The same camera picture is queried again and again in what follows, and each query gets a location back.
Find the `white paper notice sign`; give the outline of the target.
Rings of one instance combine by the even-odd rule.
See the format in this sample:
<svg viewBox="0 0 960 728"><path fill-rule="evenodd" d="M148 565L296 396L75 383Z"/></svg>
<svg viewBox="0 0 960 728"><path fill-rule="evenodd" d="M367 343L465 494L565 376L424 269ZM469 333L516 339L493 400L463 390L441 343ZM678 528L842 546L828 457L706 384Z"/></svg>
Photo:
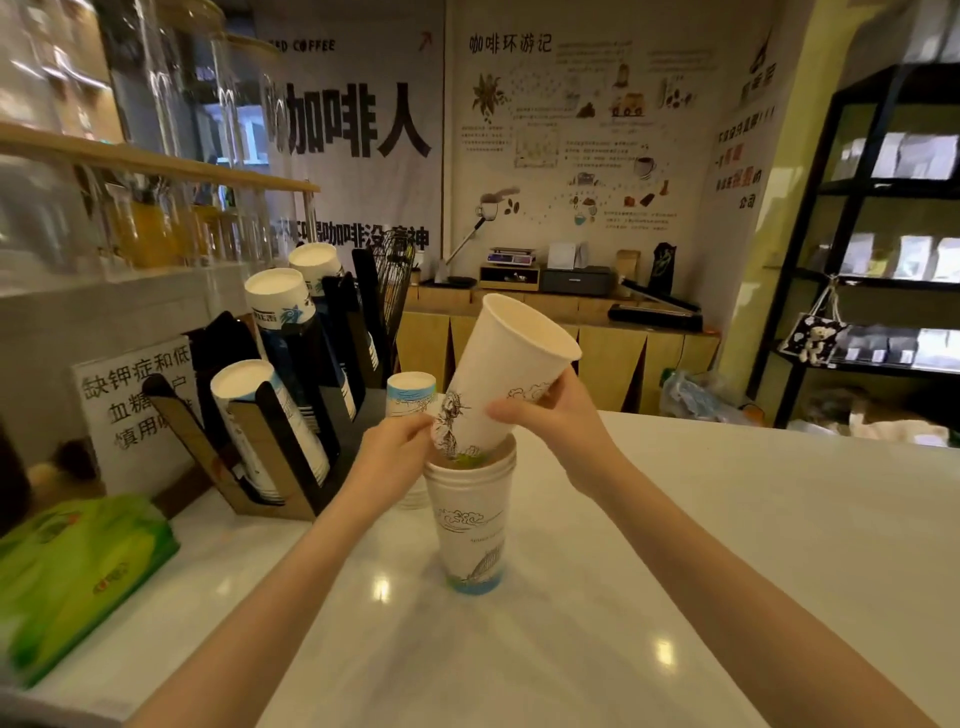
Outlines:
<svg viewBox="0 0 960 728"><path fill-rule="evenodd" d="M154 497L193 469L187 449L141 391L150 375L159 374L195 414L200 413L185 334L79 363L71 373L108 496Z"/></svg>

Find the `person's right hand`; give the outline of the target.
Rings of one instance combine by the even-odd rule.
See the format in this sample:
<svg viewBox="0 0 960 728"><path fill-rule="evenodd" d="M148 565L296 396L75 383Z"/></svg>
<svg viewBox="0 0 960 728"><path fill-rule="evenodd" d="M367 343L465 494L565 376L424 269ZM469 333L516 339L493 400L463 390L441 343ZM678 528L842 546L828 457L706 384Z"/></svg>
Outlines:
<svg viewBox="0 0 960 728"><path fill-rule="evenodd" d="M571 366L536 401L518 395L496 401L526 401L551 409L551 429L529 431L546 444L574 488L593 500L598 498L607 467L618 460L618 450Z"/></svg>

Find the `beige cloth bag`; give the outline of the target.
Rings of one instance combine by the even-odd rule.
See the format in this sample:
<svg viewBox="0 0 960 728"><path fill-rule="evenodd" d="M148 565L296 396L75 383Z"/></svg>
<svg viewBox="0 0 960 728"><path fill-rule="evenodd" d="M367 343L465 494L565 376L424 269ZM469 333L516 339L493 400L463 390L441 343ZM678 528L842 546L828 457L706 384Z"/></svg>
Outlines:
<svg viewBox="0 0 960 728"><path fill-rule="evenodd" d="M847 418L849 435L883 442L950 446L951 431L919 414L875 401L858 402Z"/></svg>

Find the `black metal shelf rack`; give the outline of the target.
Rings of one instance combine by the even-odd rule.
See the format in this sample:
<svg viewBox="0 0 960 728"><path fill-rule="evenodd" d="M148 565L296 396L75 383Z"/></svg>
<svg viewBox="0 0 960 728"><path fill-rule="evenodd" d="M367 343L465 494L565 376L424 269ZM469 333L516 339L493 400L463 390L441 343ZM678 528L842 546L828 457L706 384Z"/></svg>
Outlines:
<svg viewBox="0 0 960 728"><path fill-rule="evenodd" d="M905 379L918 383L932 407L960 406L960 371L830 362L815 368L777 352L830 276L838 277L839 310L850 327L960 331L960 284L839 273L856 233L960 237L960 158L948 180L873 178L889 133L960 135L960 61L897 63L833 93L747 385L776 428L786 427L815 384L838 384L841 375L855 384ZM858 138L867 143L854 177L831 181L842 147Z"/></svg>

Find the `black and cardboard cup holder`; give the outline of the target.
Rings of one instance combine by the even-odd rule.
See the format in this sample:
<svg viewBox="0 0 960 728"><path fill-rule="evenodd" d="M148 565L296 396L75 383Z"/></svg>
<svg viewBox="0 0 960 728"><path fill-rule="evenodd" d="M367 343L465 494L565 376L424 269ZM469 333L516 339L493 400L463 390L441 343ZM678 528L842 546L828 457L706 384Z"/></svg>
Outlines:
<svg viewBox="0 0 960 728"><path fill-rule="evenodd" d="M172 374L146 377L160 424L235 513L312 521L346 481L386 394L362 291L331 245L300 246L245 281L254 331L225 311L195 338L201 416Z"/></svg>

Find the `black desk lamp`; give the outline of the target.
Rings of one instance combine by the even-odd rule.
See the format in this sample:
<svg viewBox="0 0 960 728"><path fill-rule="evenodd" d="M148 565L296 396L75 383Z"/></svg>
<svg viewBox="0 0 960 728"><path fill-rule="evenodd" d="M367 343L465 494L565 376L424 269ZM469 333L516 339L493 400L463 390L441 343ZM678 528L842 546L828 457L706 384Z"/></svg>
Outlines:
<svg viewBox="0 0 960 728"><path fill-rule="evenodd" d="M461 254L462 250L473 240L477 232L488 222L493 222L498 217L498 210L503 196L510 195L510 189L501 190L497 193L486 193L481 196L476 206L476 222L469 230L462 241L449 254L442 257L438 262L438 270L433 278L433 285L441 288L452 289L472 289L476 285L476 279L468 275L455 275L451 273L452 264Z"/></svg>

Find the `row of glass jars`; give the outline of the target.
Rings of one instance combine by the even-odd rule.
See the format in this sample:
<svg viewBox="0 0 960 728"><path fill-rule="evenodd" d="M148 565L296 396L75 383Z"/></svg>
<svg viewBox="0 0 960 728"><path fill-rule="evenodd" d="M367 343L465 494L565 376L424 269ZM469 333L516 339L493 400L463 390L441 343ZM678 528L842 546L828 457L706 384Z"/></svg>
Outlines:
<svg viewBox="0 0 960 728"><path fill-rule="evenodd" d="M0 0L0 123L292 176L279 49L215 0Z"/></svg>

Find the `tall white paper cup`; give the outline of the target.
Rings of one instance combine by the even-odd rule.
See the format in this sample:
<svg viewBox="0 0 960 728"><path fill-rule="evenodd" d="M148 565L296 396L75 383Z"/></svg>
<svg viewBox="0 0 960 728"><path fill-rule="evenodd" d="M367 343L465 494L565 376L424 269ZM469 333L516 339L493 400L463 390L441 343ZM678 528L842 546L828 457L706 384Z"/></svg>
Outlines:
<svg viewBox="0 0 960 728"><path fill-rule="evenodd" d="M487 295L438 408L436 450L463 467L479 466L513 430L490 418L488 405L537 402L580 358L577 340L556 321L512 297Z"/></svg>

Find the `row of glass syrup bottles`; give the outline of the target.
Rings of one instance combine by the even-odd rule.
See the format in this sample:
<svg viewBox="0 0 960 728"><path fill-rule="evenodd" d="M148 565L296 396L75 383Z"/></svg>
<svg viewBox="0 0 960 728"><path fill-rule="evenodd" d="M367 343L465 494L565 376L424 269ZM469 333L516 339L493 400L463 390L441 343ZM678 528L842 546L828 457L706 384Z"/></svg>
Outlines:
<svg viewBox="0 0 960 728"><path fill-rule="evenodd" d="M108 273L286 264L303 242L296 194L161 175L97 173L84 194Z"/></svg>

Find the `black bag sealer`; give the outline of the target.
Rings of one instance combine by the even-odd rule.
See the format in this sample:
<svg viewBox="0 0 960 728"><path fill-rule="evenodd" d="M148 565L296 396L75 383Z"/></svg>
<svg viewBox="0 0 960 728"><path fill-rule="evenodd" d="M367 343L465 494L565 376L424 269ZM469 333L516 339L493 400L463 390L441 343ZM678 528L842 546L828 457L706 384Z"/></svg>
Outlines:
<svg viewBox="0 0 960 728"><path fill-rule="evenodd" d="M619 285L628 289L633 298L612 304L606 311L608 321L687 334L705 332L699 305L657 292L625 276L620 277Z"/></svg>

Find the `small wooden box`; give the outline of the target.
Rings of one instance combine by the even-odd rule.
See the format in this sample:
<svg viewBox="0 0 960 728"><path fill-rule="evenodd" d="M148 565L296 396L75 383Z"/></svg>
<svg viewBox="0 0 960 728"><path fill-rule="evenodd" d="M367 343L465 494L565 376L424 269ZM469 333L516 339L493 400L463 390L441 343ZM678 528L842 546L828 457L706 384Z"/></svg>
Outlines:
<svg viewBox="0 0 960 728"><path fill-rule="evenodd" d="M537 266L484 265L477 285L487 290L536 293L540 291L543 269Z"/></svg>

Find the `row of white coffee bags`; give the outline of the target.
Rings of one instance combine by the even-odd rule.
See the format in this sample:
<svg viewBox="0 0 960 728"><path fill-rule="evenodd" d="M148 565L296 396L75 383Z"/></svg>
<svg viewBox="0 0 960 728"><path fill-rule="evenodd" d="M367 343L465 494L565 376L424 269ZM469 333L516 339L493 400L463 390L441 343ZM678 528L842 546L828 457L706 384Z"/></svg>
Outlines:
<svg viewBox="0 0 960 728"><path fill-rule="evenodd" d="M960 285L960 237L854 233L841 276L935 285Z"/></svg>
<svg viewBox="0 0 960 728"><path fill-rule="evenodd" d="M866 149L865 137L847 142L841 149L830 180L853 178ZM871 177L947 181L960 159L960 134L889 132L884 135Z"/></svg>

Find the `green tissue packet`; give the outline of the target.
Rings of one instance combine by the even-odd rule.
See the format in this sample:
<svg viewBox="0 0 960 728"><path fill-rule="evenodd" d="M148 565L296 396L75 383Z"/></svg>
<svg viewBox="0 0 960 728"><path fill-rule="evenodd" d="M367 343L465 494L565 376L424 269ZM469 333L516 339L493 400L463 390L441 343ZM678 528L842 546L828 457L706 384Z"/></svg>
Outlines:
<svg viewBox="0 0 960 728"><path fill-rule="evenodd" d="M0 686L30 688L179 550L169 520L125 493L58 503L0 538Z"/></svg>

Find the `stack of printed paper cups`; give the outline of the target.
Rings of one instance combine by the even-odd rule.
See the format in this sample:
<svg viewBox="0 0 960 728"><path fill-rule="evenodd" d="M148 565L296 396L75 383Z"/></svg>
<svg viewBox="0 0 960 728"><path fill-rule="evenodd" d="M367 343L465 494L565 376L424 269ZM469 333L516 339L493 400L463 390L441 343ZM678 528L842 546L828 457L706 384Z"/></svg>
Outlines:
<svg viewBox="0 0 960 728"><path fill-rule="evenodd" d="M476 467L433 452L423 470L438 536L438 558L452 590L481 596L504 573L517 440L508 435Z"/></svg>

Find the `black coffee bag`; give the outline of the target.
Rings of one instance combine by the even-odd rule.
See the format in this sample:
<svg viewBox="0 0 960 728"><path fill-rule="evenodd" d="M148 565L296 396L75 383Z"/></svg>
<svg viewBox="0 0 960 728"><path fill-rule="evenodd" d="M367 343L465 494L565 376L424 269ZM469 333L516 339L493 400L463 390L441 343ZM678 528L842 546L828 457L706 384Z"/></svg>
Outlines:
<svg viewBox="0 0 960 728"><path fill-rule="evenodd" d="M675 276L677 247L668 242L660 242L654 248L654 257L648 288L654 294L670 296Z"/></svg>

